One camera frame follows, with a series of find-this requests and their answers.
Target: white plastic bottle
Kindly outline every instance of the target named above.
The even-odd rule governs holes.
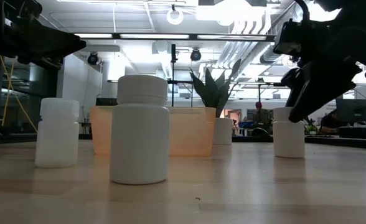
[[[79,102],[45,98],[40,106],[35,165],[70,167],[77,163]]]
[[[169,110],[166,80],[128,75],[118,80],[113,110],[110,179],[121,184],[152,184],[168,173]]]
[[[288,118],[292,108],[273,111],[273,145],[277,157],[303,158],[305,156],[304,123],[292,123]]]

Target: potted plant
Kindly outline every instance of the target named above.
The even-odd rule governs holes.
[[[206,69],[205,84],[194,75],[192,70],[190,73],[194,89],[200,95],[205,107],[216,109],[215,129],[213,132],[213,144],[215,145],[229,145],[232,143],[232,120],[230,118],[220,118],[220,115],[235,87],[234,85],[230,89],[230,84],[240,65],[241,59],[234,64],[232,73],[227,80],[224,73],[214,80],[209,70]]]

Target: yellow cable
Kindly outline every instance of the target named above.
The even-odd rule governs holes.
[[[4,72],[6,73],[6,75],[7,75],[7,79],[8,80],[11,80],[11,76],[9,76],[9,74],[8,74],[8,72],[7,72],[7,69],[6,69],[6,66],[4,65],[4,61],[3,61],[3,58],[2,58],[2,56],[0,56],[0,58],[1,58],[1,62],[2,62],[2,66],[3,66],[3,69],[4,69]],[[11,87],[11,89],[12,89],[12,91],[13,91],[13,95],[16,97],[16,100],[17,100],[17,102],[19,103],[19,105],[20,105],[20,107],[21,107],[21,110],[22,110],[22,112],[24,112],[24,114],[26,115],[26,117],[27,117],[27,119],[28,119],[28,121],[30,122],[30,124],[32,125],[32,127],[35,129],[35,132],[36,133],[38,133],[38,130],[36,129],[36,127],[35,127],[35,125],[32,123],[32,121],[31,121],[31,119],[29,118],[29,116],[28,116],[28,114],[27,114],[27,112],[24,110],[24,108],[22,107],[22,104],[21,104],[21,102],[20,102],[20,100],[19,100],[19,98],[17,97],[17,95],[16,95],[16,93],[14,92],[14,88],[13,88],[13,85],[10,83],[10,87]]]
[[[10,87],[11,87],[11,77],[13,77],[13,71],[14,71],[14,62],[11,65],[10,77],[7,76],[7,79],[9,81],[9,86],[7,87],[7,97],[6,97],[6,104],[4,105],[4,110],[3,110],[2,126],[4,126],[4,121],[6,120],[6,111],[7,111],[7,106],[9,104]]]

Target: translucent container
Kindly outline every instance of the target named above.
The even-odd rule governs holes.
[[[304,123],[292,123],[288,118],[292,108],[274,109],[273,145],[277,157],[303,158],[305,156]]]
[[[114,106],[90,108],[91,136],[96,155],[110,155],[113,108]]]
[[[215,108],[169,108],[170,156],[206,157],[212,153]]]
[[[113,108],[110,179],[121,184],[152,184],[168,174],[169,110],[166,80],[128,75],[118,80]]]
[[[42,168],[74,166],[78,154],[79,102],[45,98],[40,115],[35,165]]]

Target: wooden table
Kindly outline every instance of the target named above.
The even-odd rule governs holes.
[[[107,157],[80,142],[68,169],[36,169],[34,143],[0,145],[0,223],[366,223],[366,150],[306,145],[278,159],[272,143],[173,157],[168,181],[109,181]]]

